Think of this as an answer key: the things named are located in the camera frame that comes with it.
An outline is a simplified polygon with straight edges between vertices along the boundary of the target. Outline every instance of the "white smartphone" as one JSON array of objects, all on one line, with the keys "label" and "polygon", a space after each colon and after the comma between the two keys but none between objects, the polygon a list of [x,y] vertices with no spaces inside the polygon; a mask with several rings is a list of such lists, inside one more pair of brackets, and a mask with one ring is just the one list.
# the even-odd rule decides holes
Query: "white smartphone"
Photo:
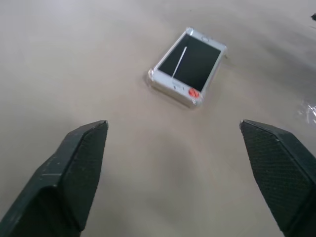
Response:
[{"label": "white smartphone", "polygon": [[150,85],[189,107],[201,105],[226,49],[224,44],[187,28],[149,70]]}]

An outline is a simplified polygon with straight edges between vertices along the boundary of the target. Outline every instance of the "red sticker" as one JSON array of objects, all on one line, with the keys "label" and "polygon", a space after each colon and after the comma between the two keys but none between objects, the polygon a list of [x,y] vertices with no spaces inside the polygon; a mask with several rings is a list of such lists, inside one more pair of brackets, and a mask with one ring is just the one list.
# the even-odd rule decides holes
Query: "red sticker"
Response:
[{"label": "red sticker", "polygon": [[194,90],[193,88],[190,88],[189,95],[191,95],[195,98],[199,98],[199,93],[196,90]]}]

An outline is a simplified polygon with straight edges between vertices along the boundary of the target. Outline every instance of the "floor surface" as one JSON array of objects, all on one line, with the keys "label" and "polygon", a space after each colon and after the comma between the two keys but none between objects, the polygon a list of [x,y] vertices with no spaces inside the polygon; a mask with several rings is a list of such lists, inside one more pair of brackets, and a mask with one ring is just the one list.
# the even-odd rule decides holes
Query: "floor surface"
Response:
[{"label": "floor surface", "polygon": [[[310,0],[2,0],[0,218],[72,129],[107,119],[83,237],[281,237],[254,181],[241,119],[293,132],[316,155]],[[228,47],[205,104],[143,78],[186,26]]]}]

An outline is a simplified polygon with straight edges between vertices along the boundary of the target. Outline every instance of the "black screen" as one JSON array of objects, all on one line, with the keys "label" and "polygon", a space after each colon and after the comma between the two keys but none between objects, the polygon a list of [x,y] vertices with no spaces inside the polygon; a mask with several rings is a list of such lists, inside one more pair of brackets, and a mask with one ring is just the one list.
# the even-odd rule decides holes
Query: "black screen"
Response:
[{"label": "black screen", "polygon": [[202,91],[220,53],[218,49],[185,35],[161,64],[159,70],[172,76],[180,61],[174,78]]}]

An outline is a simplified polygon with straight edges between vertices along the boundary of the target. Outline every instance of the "textured rubber pad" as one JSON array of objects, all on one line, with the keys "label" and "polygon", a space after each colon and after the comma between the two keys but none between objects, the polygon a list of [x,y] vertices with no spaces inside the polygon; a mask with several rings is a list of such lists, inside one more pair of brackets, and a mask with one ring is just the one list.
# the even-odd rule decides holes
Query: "textured rubber pad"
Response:
[{"label": "textured rubber pad", "polygon": [[99,182],[108,124],[70,132],[31,177],[0,223],[0,237],[77,237]]},{"label": "textured rubber pad", "polygon": [[279,228],[286,236],[315,236],[315,157],[282,129],[249,120],[240,128],[254,178]]}]

